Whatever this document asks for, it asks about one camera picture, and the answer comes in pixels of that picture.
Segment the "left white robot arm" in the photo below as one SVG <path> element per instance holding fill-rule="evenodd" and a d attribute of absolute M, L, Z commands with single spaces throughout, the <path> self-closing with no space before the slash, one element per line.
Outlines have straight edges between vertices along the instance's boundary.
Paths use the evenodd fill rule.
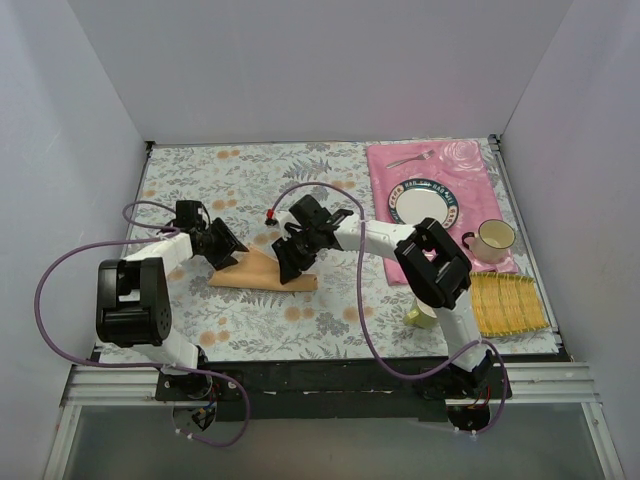
<path fill-rule="evenodd" d="M 178 200 L 174 218 L 159 240 L 125 258 L 103 261 L 98 270 L 96 331 L 104 343 L 131 349 L 157 365 L 169 385 L 193 400 L 213 390 L 206 355 L 173 326 L 167 276 L 201 256 L 216 270 L 236 265 L 248 248 L 204 204 Z"/>

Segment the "orange satin napkin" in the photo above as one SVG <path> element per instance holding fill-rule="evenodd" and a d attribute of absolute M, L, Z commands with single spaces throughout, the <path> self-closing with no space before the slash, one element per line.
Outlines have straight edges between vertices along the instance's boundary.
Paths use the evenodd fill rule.
<path fill-rule="evenodd" d="M 282 284 L 278 262 L 263 251 L 250 247 L 248 252 L 241 255 L 237 264 L 216 271 L 208 285 L 275 292 L 313 292 L 318 289 L 318 279 L 314 274 L 302 274 Z"/>

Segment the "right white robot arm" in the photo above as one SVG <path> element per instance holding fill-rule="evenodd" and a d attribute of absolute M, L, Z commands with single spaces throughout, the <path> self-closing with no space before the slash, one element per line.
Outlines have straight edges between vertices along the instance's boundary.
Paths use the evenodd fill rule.
<path fill-rule="evenodd" d="M 376 362 L 387 373 L 410 382 L 445 377 L 460 395 L 469 398 L 490 390 L 495 355 L 483 341 L 474 317 L 472 265 L 437 220 L 426 217 L 415 225 L 367 220 L 362 209 L 330 212 L 306 195 L 286 212 L 268 210 L 265 223 L 281 232 L 272 249 L 283 284 L 300 277 L 323 250 L 372 254 L 398 263 L 418 305 L 434 312 L 448 358 L 424 373 L 405 374 L 376 355 Z"/>

